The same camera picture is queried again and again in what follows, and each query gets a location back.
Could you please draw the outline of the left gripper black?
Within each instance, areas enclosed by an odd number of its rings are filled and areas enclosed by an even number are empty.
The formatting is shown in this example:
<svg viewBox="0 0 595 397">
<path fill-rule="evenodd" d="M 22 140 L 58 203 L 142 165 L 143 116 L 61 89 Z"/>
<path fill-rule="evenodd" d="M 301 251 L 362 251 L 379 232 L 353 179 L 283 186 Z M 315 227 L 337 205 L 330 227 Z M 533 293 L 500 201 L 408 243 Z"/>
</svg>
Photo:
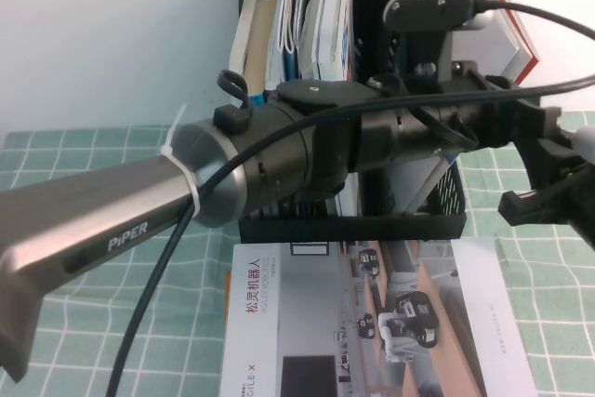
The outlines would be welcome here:
<svg viewBox="0 0 595 397">
<path fill-rule="evenodd" d="M 514 81 L 501 75 L 482 75 L 471 61 L 453 63 L 452 76 L 440 84 L 443 93 L 462 94 L 516 91 Z M 469 102 L 447 106 L 447 123 L 473 141 L 474 150 L 499 148 L 521 139 L 554 139 L 560 133 L 560 107 L 542 107 L 541 98 Z"/>
</svg>

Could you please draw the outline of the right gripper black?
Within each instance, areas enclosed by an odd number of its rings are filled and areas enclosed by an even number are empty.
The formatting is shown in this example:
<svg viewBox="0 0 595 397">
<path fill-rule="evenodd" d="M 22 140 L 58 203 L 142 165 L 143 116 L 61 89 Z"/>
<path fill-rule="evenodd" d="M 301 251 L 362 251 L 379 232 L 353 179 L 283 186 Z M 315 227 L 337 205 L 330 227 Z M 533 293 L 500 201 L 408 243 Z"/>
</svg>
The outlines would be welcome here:
<svg viewBox="0 0 595 397">
<path fill-rule="evenodd" d="M 573 150 L 568 135 L 522 139 L 518 152 L 531 189 L 505 192 L 497 208 L 511 226 L 566 224 L 594 245 L 594 165 Z"/>
</svg>

